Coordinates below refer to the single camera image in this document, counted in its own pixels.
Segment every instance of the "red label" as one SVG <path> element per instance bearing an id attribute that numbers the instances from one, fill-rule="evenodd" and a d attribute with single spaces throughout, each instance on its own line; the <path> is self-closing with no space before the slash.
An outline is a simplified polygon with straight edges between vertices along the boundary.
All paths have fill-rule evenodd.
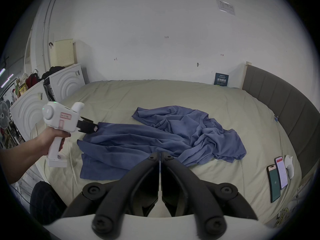
<path id="1" fill-rule="evenodd" d="M 70 114 L 61 113 L 61 114 L 60 114 L 60 117 L 61 117 L 61 118 L 64 118 L 64 119 L 71 120 L 71 115 L 70 115 Z"/>
<path id="2" fill-rule="evenodd" d="M 63 121 L 63 120 L 60 120 L 60 121 L 59 121 L 59 129 L 62 129 L 62 130 L 63 130 L 63 125 L 64 125 L 64 121 Z"/>

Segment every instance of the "black pants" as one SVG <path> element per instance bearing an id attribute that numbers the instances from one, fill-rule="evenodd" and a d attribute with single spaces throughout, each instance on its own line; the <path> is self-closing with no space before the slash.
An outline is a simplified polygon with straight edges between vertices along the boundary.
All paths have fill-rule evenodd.
<path id="1" fill-rule="evenodd" d="M 61 218 L 67 208 L 52 186 L 38 182 L 31 193 L 30 214 L 42 225 L 48 225 Z"/>

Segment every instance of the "bed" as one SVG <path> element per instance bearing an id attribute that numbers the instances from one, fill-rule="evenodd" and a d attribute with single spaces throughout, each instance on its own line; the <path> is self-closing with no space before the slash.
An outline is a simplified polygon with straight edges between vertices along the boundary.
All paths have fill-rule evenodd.
<path id="1" fill-rule="evenodd" d="M 262 223 L 291 201 L 319 158 L 320 116 L 316 108 L 287 82 L 251 65 L 245 67 L 242 89 L 170 80 L 100 81 L 83 86 L 62 104 L 71 107 L 74 102 L 83 102 L 81 115 L 95 123 L 141 124 L 131 117 L 137 107 L 178 105 L 202 110 L 224 129 L 236 130 L 247 150 L 242 160 L 229 163 L 212 159 L 190 169 L 202 180 L 234 184 Z M 31 137 L 45 127 L 43 120 L 38 122 Z M 83 136 L 74 132 L 66 139 L 62 153 L 68 158 L 67 168 L 48 167 L 44 157 L 37 162 L 45 180 L 66 205 L 92 182 L 79 177 L 82 152 L 77 140 Z M 280 198 L 271 203 L 266 167 L 274 164 L 274 158 L 286 155 L 293 156 L 294 177 L 281 190 Z"/>

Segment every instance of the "hand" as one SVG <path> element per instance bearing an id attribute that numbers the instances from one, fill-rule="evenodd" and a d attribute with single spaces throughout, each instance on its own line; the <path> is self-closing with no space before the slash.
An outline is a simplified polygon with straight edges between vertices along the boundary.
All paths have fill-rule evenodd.
<path id="1" fill-rule="evenodd" d="M 54 141 L 55 137 L 62 137 L 59 151 L 62 149 L 65 138 L 70 137 L 71 134 L 64 130 L 54 129 L 47 126 L 45 130 L 36 137 L 37 144 L 39 146 L 39 151 L 41 156 L 46 156 L 48 154 L 49 148 Z"/>

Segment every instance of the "blue cloth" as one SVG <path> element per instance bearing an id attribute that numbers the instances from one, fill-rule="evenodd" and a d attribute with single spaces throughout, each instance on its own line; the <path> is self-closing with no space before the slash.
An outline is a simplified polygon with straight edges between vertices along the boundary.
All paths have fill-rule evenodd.
<path id="1" fill-rule="evenodd" d="M 246 155 L 235 130 L 224 130 L 208 114 L 181 106 L 137 108 L 145 125 L 100 122 L 99 130 L 77 144 L 82 150 L 80 178 L 117 180 L 156 151 L 167 151 L 185 166 L 212 158 L 233 162 Z"/>

